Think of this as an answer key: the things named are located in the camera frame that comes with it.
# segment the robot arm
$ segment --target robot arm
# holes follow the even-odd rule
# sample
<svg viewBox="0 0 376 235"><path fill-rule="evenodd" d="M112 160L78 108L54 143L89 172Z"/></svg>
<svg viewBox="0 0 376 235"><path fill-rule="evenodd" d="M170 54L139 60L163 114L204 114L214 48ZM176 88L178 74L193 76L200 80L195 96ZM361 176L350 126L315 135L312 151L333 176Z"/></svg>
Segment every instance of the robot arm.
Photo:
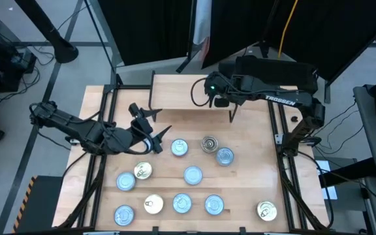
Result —
<svg viewBox="0 0 376 235"><path fill-rule="evenodd" d="M209 97L210 107L213 100L216 107L227 107L230 102L242 105L245 101L265 99L299 109L303 119L291 133L283 135L283 151L290 156L297 156L298 144L313 130L324 125L325 108L311 94L265 84L253 76L234 75L227 78L220 72L212 72L204 82L204 92Z"/></svg>
<svg viewBox="0 0 376 235"><path fill-rule="evenodd" d="M91 118L82 120L58 110L56 103L49 101L32 104L30 106L30 119L31 123L38 128L45 126L59 129L71 138L78 140L84 151L94 155L118 153L141 155L150 151L155 153L162 152L162 137L170 126L155 137L151 137L150 134L153 129L146 119L160 111L139 109L135 103L132 103L129 107L129 112L134 117L134 120L131 121L131 126L128 129L122 129L116 127L115 123L92 120L91 118L98 113ZM130 149L131 146L145 141L145 139L149 142L147 144L149 147L145 152L135 152Z"/></svg>

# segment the silver can lid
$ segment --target silver can lid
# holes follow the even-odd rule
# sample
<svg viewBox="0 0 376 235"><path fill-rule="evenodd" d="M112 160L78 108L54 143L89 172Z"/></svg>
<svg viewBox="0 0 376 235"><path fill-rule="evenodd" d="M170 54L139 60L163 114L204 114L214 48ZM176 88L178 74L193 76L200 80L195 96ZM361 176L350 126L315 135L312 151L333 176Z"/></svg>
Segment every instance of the silver can lid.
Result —
<svg viewBox="0 0 376 235"><path fill-rule="evenodd" d="M272 202L259 202L256 212L258 216L265 221L272 221L277 217L277 208Z"/></svg>
<svg viewBox="0 0 376 235"><path fill-rule="evenodd" d="M130 225L134 219L134 212L130 206L122 205L114 213L114 221L119 226Z"/></svg>
<svg viewBox="0 0 376 235"><path fill-rule="evenodd" d="M199 184L202 180L202 171L197 166L190 166L185 169L185 172L183 173L183 178L185 182L187 182L190 185Z"/></svg>
<svg viewBox="0 0 376 235"><path fill-rule="evenodd" d="M178 213L187 213L192 206L191 198L185 194L180 193L174 197L174 209Z"/></svg>
<svg viewBox="0 0 376 235"><path fill-rule="evenodd" d="M149 195L144 201L144 209L149 214L159 213L163 208L163 199L157 194Z"/></svg>
<svg viewBox="0 0 376 235"><path fill-rule="evenodd" d="M215 158L217 159L217 162L220 164L220 166L228 166L233 162L234 154L233 151L229 148L221 148L217 152L217 156Z"/></svg>
<svg viewBox="0 0 376 235"><path fill-rule="evenodd" d="M150 177L152 171L150 163L138 163L134 168L134 175L140 180L145 180Z"/></svg>
<svg viewBox="0 0 376 235"><path fill-rule="evenodd" d="M130 191L135 184L136 179L130 172L123 172L117 177L117 187L122 191Z"/></svg>
<svg viewBox="0 0 376 235"><path fill-rule="evenodd" d="M172 142L170 149L175 156L181 157L188 152L188 144L182 139L177 139Z"/></svg>
<svg viewBox="0 0 376 235"><path fill-rule="evenodd" d="M218 195L210 195L206 199L206 211L210 215L219 215L225 208L225 203Z"/></svg>
<svg viewBox="0 0 376 235"><path fill-rule="evenodd" d="M206 136L201 141L201 147L206 153L212 153L219 147L219 142L212 136Z"/></svg>

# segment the yellow caution stripe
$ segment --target yellow caution stripe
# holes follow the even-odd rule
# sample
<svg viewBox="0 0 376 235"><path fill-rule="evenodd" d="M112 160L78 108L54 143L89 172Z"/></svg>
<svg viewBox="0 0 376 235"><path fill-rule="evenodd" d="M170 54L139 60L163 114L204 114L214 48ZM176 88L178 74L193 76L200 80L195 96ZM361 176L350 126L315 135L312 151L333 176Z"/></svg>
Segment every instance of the yellow caution stripe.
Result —
<svg viewBox="0 0 376 235"><path fill-rule="evenodd" d="M37 176L33 176L31 178L31 180L30 180L29 186L27 187L27 191L25 192L23 203L20 206L20 210L19 210L17 218L16 218L16 220L14 222L14 226L13 226L13 228L11 230L11 233L16 233L17 232L18 225L20 224L20 220L23 217L23 213L24 213L24 210L25 210L25 205L27 204L27 201L29 200L29 197L30 197L31 188L33 187L34 182L36 181L36 179L37 179Z"/></svg>

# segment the wooden work surface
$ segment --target wooden work surface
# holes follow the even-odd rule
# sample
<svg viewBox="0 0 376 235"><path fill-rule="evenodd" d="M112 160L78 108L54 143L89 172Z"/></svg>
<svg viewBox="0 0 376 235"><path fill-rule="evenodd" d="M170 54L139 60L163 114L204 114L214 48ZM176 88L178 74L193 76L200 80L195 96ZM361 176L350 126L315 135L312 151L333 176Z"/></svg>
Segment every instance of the wooden work surface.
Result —
<svg viewBox="0 0 376 235"><path fill-rule="evenodd" d="M228 107L210 108L195 106L191 100L191 88L195 81L205 78L207 75L181 75L181 74L155 74L151 96L151 108L164 110L233 110L234 104ZM204 93L204 81L199 81L193 90L193 98L197 104L204 104L208 96Z"/></svg>
<svg viewBox="0 0 376 235"><path fill-rule="evenodd" d="M102 86L88 86L80 117L86 118L95 113L99 109L101 97ZM132 120L127 110L129 105L135 102L139 107L147 109L148 99L149 90L119 90L114 121L119 127L129 127ZM149 118L154 133L172 125L163 138L164 151L158 155L108 156L96 229L151 231L152 227L158 226L160 231L238 232L239 227L245 227L248 232L287 232L268 103L247 101L238 110L233 123L229 123L227 112L215 110L204 115L200 110L168 110L158 114L156 123ZM300 119L300 112L289 107L285 107L285 112L289 129L293 130L297 123L292 123L290 117L298 116ZM201 150L200 141L207 135L215 136L220 146L233 150L235 158L230 166L219 166L214 155ZM170 152L170 145L176 138L185 139L189 145L189 152L184 157L175 157ZM135 150L143 148L142 144L134 147ZM302 146L300 151L312 155L311 148ZM68 164L81 154L81 147L72 147ZM120 191L116 187L118 174L132 172L140 161L151 163L151 178L137 180L136 187L130 192ZM328 216L316 167L300 155L295 161L302 198L321 223L327 225ZM81 199L88 162L89 156L73 166L65 176L53 226L62 223ZM191 165L199 166L203 172L202 181L195 186L187 185L183 179L183 171ZM148 214L143 206L145 198L152 193L164 199L164 208L157 215ZM193 207L187 214L178 214L172 207L172 199L178 193L187 193L193 199ZM211 194L220 195L224 200L225 210L221 215L208 215L204 209L205 198ZM265 222L256 215L255 207L262 200L269 200L276 205L277 217L273 221ZM292 198L291 203L295 227L299 228L296 205ZM123 204L131 206L135 212L134 221L127 227L120 227L114 222L113 214ZM89 224L91 211L92 201L87 207L86 225Z"/></svg>

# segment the yellow cable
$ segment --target yellow cable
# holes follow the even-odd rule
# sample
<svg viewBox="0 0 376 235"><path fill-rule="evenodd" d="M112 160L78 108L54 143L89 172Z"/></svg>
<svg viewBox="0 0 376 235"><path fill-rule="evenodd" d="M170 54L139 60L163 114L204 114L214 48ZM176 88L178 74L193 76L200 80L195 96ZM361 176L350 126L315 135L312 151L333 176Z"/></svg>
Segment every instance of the yellow cable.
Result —
<svg viewBox="0 0 376 235"><path fill-rule="evenodd" d="M282 52L282 44L284 43L284 36L285 32L287 31L288 24L290 23L291 16L294 13L295 6L297 5L298 0L295 0L294 5L292 6L290 16L288 17L287 23L285 24L284 31L282 32L282 37L281 37L281 44L279 45L279 51L278 51L278 58L281 57L281 52Z"/></svg>

